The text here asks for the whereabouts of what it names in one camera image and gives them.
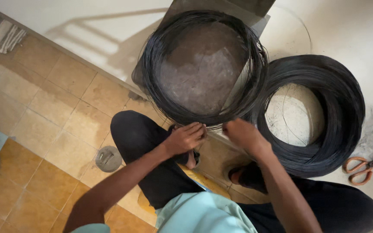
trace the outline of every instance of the person's right hand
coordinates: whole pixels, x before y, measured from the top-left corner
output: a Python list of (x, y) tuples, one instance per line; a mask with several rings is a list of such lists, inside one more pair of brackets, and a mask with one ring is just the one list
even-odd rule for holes
[(232, 143), (253, 153), (272, 151), (272, 145), (262, 136), (260, 131), (254, 125), (242, 119), (224, 123), (223, 133)]
[(203, 143), (207, 137), (206, 125), (194, 122), (181, 128), (173, 129), (171, 135), (161, 145), (170, 156), (179, 155)]

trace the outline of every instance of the black pants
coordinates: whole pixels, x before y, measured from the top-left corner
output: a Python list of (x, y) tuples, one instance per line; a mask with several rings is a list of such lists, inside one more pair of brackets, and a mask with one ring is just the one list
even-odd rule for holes
[[(111, 135), (123, 160), (129, 164), (151, 151), (170, 133), (153, 120), (134, 111), (116, 114)], [(373, 200), (359, 189), (337, 183), (293, 178), (324, 232), (361, 233), (373, 229)], [(245, 167), (239, 182), (266, 193), (260, 169), (255, 163)], [(182, 193), (202, 192), (178, 167), (175, 159), (164, 161), (139, 182), (149, 203), (159, 209)], [(238, 204), (259, 233), (285, 232), (272, 204)]]

